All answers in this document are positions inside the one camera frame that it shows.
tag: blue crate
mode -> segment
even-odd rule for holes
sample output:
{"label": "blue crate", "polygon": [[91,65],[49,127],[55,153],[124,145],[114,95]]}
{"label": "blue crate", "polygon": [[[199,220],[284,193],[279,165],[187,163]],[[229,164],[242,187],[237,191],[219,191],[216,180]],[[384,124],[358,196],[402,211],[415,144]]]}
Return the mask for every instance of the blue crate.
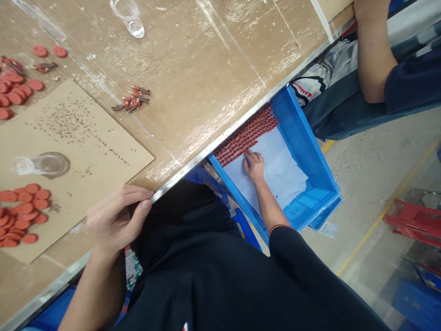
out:
{"label": "blue crate", "polygon": [[328,208],[326,208],[324,211],[322,211],[319,216],[317,216],[311,223],[309,223],[308,226],[310,228],[313,228],[316,231],[320,230],[322,228],[323,224],[329,218],[329,216],[331,216],[331,214],[334,212],[334,210],[337,209],[341,200],[342,200],[341,196],[338,196],[337,199],[335,199],[335,201],[332,202]]}
{"label": "blue crate", "polygon": [[[328,208],[339,198],[340,189],[318,146],[293,89],[291,87],[283,88],[271,100],[271,103],[274,114],[280,122],[277,129],[284,138],[293,159],[309,177],[306,181],[306,191],[299,194],[283,210],[291,226],[297,231],[301,231],[323,211],[326,211],[328,216],[331,214],[333,209]],[[244,213],[256,227],[262,239],[268,244],[268,231],[265,229],[257,211],[239,192],[213,154],[209,156],[209,159]]]}
{"label": "blue crate", "polygon": [[441,293],[420,281],[402,279],[392,307],[423,331],[441,329]]}

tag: cardboard sheet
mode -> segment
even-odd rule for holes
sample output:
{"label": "cardboard sheet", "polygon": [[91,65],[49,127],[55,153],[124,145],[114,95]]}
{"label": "cardboard sheet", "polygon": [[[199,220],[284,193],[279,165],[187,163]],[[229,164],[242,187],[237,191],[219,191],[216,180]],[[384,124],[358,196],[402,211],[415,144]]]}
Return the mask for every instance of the cardboard sheet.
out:
{"label": "cardboard sheet", "polygon": [[328,22],[340,14],[354,0],[318,0]]}
{"label": "cardboard sheet", "polygon": [[[38,183],[52,192],[49,221],[29,228],[39,240],[2,251],[32,262],[86,215],[91,205],[128,182],[152,155],[73,80],[7,121],[0,129],[0,190]],[[71,162],[63,176],[19,176],[10,170],[17,156],[58,152]],[[2,206],[14,205],[2,203]]]}
{"label": "cardboard sheet", "polygon": [[[287,207],[296,196],[304,192],[308,176],[292,158],[277,128],[259,137],[258,143],[251,150],[261,153],[265,159],[264,178],[282,209]],[[256,190],[243,170],[243,158],[235,159],[224,170],[240,193],[260,215]]]}

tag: clear plastic cup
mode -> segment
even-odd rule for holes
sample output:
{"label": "clear plastic cup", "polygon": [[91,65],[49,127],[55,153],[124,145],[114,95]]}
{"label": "clear plastic cup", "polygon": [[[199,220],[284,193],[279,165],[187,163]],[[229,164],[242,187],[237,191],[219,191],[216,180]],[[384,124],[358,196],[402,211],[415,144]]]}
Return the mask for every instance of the clear plastic cup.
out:
{"label": "clear plastic cup", "polygon": [[68,161],[61,155],[41,155],[33,158],[18,156],[12,160],[11,169],[18,175],[52,175],[66,172]]}
{"label": "clear plastic cup", "polygon": [[141,12],[135,0],[110,0],[110,6],[115,15],[123,20],[132,36],[144,37],[146,32],[139,18]]}

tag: left hand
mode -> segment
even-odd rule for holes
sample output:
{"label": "left hand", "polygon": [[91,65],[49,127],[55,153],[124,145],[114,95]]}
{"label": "left hand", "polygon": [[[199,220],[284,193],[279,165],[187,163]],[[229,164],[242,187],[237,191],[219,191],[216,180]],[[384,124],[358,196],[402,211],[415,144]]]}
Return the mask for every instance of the left hand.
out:
{"label": "left hand", "polygon": [[[117,254],[136,239],[153,202],[153,192],[124,185],[87,211],[87,226],[94,232],[96,247],[106,254]],[[130,218],[127,206],[140,202]]]}

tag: white paper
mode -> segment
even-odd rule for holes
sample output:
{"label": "white paper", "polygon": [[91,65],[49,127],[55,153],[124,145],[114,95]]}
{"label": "white paper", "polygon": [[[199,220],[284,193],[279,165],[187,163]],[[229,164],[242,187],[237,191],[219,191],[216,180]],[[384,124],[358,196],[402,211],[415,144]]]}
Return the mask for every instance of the white paper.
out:
{"label": "white paper", "polygon": [[[308,176],[292,158],[278,128],[258,138],[258,143],[251,150],[261,153],[265,159],[264,178],[282,209],[305,191]],[[243,170],[243,159],[244,156],[235,159],[225,166],[224,170],[240,193],[260,215],[257,194],[253,183]]]}

